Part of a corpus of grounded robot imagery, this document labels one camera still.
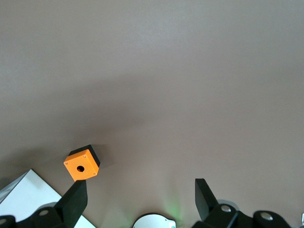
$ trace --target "orange cube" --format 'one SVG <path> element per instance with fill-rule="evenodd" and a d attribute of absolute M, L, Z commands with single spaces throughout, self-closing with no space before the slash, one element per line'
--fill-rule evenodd
<path fill-rule="evenodd" d="M 96 176 L 99 171 L 100 161 L 93 147 L 87 145 L 72 151 L 64 161 L 64 165 L 74 181 L 77 181 Z"/>

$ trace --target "beige surface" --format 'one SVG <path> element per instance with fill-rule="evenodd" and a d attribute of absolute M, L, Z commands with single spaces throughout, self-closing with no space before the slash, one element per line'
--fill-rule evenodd
<path fill-rule="evenodd" d="M 0 182 L 94 144 L 85 215 L 189 228 L 194 179 L 252 215 L 304 212 L 304 1 L 0 1 Z"/>

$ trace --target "bolt head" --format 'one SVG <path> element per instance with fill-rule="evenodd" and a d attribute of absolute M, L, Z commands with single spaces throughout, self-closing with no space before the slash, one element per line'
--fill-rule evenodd
<path fill-rule="evenodd" d="M 48 210 L 42 210 L 42 211 L 39 213 L 40 216 L 44 216 L 44 215 L 46 215 L 46 214 L 48 214 Z"/>
<path fill-rule="evenodd" d="M 231 208 L 230 208 L 229 206 L 227 206 L 227 205 L 221 206 L 221 209 L 222 209 L 222 211 L 224 211 L 224 212 L 231 212 Z"/>
<path fill-rule="evenodd" d="M 272 221 L 274 218 L 267 212 L 262 212 L 261 217 L 265 220 Z"/>
<path fill-rule="evenodd" d="M 7 219 L 6 218 L 2 218 L 2 219 L 0 219 L 0 225 L 2 225 L 2 224 L 4 224 L 4 223 L 6 223 L 7 222 Z"/>

